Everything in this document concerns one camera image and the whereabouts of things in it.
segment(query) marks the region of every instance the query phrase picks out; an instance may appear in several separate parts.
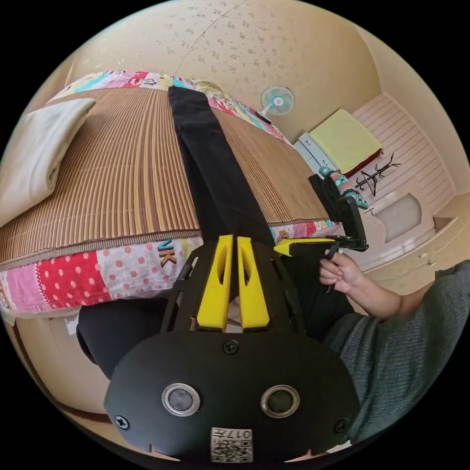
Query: hand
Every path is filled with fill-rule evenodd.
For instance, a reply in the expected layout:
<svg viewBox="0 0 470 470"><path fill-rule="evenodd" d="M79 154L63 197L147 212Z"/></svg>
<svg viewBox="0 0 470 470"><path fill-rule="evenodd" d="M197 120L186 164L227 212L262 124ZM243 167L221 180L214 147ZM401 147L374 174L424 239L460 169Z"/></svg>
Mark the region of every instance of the hand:
<svg viewBox="0 0 470 470"><path fill-rule="evenodd" d="M358 287L363 279L361 268L344 253L335 253L332 260L320 260L320 282L323 285L334 284L335 290L347 294Z"/></svg>

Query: wall fan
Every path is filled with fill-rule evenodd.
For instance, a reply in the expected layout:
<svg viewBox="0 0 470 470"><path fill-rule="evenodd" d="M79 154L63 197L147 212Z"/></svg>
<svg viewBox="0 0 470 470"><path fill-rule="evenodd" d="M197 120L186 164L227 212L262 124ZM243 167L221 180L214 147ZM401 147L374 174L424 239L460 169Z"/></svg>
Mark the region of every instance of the wall fan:
<svg viewBox="0 0 470 470"><path fill-rule="evenodd" d="M284 116L290 113L295 105L295 97L289 88L274 85L263 91L261 94L261 104L264 109L261 113L256 112L257 116L271 123L266 115Z"/></svg>

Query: pink polka dot fabric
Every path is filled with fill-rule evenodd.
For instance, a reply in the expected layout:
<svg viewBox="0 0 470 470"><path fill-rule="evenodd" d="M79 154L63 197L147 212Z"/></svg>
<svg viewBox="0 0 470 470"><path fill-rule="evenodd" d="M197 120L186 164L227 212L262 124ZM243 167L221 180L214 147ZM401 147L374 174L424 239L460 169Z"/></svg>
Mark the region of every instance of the pink polka dot fabric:
<svg viewBox="0 0 470 470"><path fill-rule="evenodd" d="M326 236L339 225L328 221L271 227L284 238ZM60 309L95 305L126 297L156 296L170 289L202 239L180 238L84 252L0 271L0 305L11 316L38 317Z"/></svg>
<svg viewBox="0 0 470 470"><path fill-rule="evenodd" d="M49 259L38 264L38 282L50 308L109 302L96 252Z"/></svg>
<svg viewBox="0 0 470 470"><path fill-rule="evenodd" d="M97 252L103 281L112 299L170 289L191 251L202 239L164 240Z"/></svg>

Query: gray sweater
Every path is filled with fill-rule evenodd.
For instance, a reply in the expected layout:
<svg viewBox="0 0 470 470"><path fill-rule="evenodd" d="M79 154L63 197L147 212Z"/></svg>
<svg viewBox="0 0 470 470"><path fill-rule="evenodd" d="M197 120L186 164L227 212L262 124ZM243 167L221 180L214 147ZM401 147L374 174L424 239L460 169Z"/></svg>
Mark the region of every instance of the gray sweater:
<svg viewBox="0 0 470 470"><path fill-rule="evenodd" d="M348 368L361 409L352 444L384 430L410 411L446 365L470 310L470 261L436 273L416 312L378 320L352 313L325 343Z"/></svg>

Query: bamboo mat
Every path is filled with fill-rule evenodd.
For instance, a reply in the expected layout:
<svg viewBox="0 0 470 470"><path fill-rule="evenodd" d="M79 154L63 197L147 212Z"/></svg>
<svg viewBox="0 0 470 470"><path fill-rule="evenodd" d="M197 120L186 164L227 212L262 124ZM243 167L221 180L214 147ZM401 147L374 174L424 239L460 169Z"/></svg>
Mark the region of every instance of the bamboo mat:
<svg viewBox="0 0 470 470"><path fill-rule="evenodd" d="M168 94L103 89L60 167L54 194L0 228L0 268L123 244L199 236ZM270 225L322 220L297 151L214 110Z"/></svg>

